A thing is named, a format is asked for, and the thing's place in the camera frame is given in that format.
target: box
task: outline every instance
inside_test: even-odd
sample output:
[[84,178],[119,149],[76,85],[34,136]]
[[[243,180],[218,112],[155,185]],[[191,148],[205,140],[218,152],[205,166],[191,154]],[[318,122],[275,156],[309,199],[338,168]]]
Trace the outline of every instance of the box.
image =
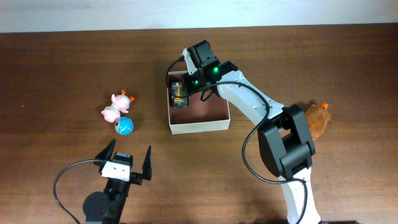
[[[169,86],[180,80],[181,75],[188,71],[169,72]],[[213,94],[208,100],[200,100],[201,93],[189,97],[186,108],[173,108],[171,97],[166,89],[169,126],[172,134],[199,133],[204,131],[227,130],[229,122],[228,101]]]

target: orange toy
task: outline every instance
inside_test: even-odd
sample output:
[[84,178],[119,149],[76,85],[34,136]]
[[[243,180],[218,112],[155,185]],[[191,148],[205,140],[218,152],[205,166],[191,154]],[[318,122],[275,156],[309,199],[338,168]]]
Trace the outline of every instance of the orange toy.
[[312,139],[317,140],[325,131],[328,121],[331,120],[328,105],[324,104],[321,107],[312,105],[307,112],[305,112],[305,119],[310,128]]

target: pink plush toy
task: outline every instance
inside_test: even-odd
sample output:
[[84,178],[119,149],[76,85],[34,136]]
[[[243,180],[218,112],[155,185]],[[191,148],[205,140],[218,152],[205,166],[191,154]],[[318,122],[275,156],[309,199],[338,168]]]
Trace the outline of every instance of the pink plush toy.
[[113,123],[117,119],[120,118],[120,111],[122,113],[128,113],[127,109],[130,107],[130,102],[134,100],[134,97],[130,96],[128,98],[125,96],[126,91],[122,90],[122,95],[117,95],[115,96],[112,94],[111,100],[112,100],[112,105],[107,106],[101,114],[104,115],[104,119],[107,122]]

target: white wall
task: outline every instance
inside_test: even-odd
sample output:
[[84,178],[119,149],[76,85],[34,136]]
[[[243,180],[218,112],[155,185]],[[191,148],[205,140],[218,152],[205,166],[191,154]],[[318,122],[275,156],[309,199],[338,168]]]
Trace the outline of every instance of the white wall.
[[398,0],[0,0],[0,32],[398,22]]

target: brown table surface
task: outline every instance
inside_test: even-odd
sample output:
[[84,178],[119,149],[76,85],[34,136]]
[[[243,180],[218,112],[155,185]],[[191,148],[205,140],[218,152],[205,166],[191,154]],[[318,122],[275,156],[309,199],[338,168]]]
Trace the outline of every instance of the brown table surface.
[[[116,151],[134,156],[137,172],[152,145],[153,179],[131,187],[124,223],[286,218],[281,187],[244,167],[241,145],[253,125],[234,106],[227,131],[170,133],[164,73],[184,47],[203,39],[274,100],[329,103],[333,120],[312,157],[323,220],[397,223],[397,24],[2,34],[0,222],[73,223],[52,196],[54,178],[113,137]],[[129,136],[100,113],[122,88],[136,97]],[[272,178],[256,136],[247,155]],[[65,173],[57,189],[83,222],[84,199],[105,183],[85,164]]]

